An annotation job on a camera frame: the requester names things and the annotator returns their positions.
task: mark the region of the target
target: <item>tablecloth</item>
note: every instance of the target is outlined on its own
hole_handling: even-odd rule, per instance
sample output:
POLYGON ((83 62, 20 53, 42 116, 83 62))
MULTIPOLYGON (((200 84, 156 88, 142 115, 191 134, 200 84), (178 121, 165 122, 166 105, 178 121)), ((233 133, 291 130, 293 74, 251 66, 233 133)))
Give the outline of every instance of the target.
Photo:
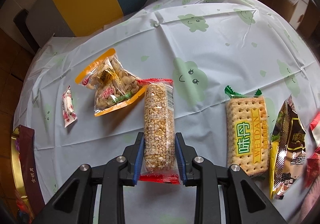
MULTIPOLYGON (((94 91, 75 84, 75 77, 109 48, 140 78, 173 78, 175 130, 216 165, 226 166, 226 85, 243 94, 262 91, 270 133, 290 94, 305 128, 320 107, 318 61, 295 30, 259 1, 148 0, 127 21, 95 36, 52 37, 34 58, 14 127, 35 129, 46 203, 81 164, 107 163, 143 131, 143 101, 95 117, 94 91), (68 85, 78 119, 64 128, 61 96, 68 85)), ((308 131, 306 146, 311 155, 308 131)), ((258 185, 268 194, 267 180, 258 185)), ((289 220, 305 193, 299 179, 273 204, 289 220)), ((192 187, 138 182, 124 189, 126 222, 193 223, 195 199, 192 187)))

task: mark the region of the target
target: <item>blue gripper pad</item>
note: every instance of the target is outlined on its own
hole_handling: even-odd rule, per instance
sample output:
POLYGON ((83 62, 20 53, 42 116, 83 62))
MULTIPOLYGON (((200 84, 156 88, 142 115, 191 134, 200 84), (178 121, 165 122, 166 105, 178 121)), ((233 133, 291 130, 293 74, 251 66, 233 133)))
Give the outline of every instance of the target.
POLYGON ((137 153, 137 158, 134 163, 134 173, 133 173, 133 178, 132 178, 132 182, 134 183, 134 185, 137 184, 137 182, 140 178, 140 172, 141 172, 142 161, 143 161, 143 148, 144 148, 144 135, 141 138, 139 150, 137 153))
POLYGON ((179 139, 177 137, 177 134, 175 137, 175 146, 176 146, 175 147, 176 148, 176 158, 177 158, 177 164, 178 164, 178 168, 179 168, 179 175, 180 175, 180 179, 184 185, 187 181, 186 163, 183 158, 183 154, 182 154, 182 150, 180 147, 180 143, 179 143, 179 139))

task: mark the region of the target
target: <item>wooden floor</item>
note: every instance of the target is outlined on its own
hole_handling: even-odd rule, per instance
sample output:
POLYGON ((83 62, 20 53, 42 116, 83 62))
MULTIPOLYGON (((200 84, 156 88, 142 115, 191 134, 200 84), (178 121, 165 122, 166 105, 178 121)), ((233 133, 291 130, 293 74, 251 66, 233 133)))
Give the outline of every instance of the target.
POLYGON ((10 160, 13 114, 32 55, 0 29, 0 198, 17 216, 10 160))

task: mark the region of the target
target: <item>bag of peanuts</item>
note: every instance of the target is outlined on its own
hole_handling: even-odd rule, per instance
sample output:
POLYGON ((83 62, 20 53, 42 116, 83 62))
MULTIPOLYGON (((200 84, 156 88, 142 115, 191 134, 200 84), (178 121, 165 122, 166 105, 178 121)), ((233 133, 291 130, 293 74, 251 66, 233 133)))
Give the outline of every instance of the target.
POLYGON ((225 94, 228 151, 227 166, 238 164, 251 177, 264 174, 269 162, 268 115, 260 90, 241 95, 229 86, 225 94))
POLYGON ((79 85, 96 90, 95 116, 101 116, 133 103, 145 88, 139 78, 123 69, 115 49, 109 49, 89 64, 75 79, 79 85))
POLYGON ((146 86, 144 105, 144 169, 140 180, 179 184, 175 158, 173 80, 138 80, 146 86))

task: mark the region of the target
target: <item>barcode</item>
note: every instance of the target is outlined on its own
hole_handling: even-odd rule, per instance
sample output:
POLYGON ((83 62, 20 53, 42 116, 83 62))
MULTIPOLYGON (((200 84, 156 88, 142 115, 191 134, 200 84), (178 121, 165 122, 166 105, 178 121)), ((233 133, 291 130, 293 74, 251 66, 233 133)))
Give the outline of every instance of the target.
POLYGON ((173 87, 170 85, 165 85, 167 91, 167 101, 168 101, 168 109, 173 111, 173 87))

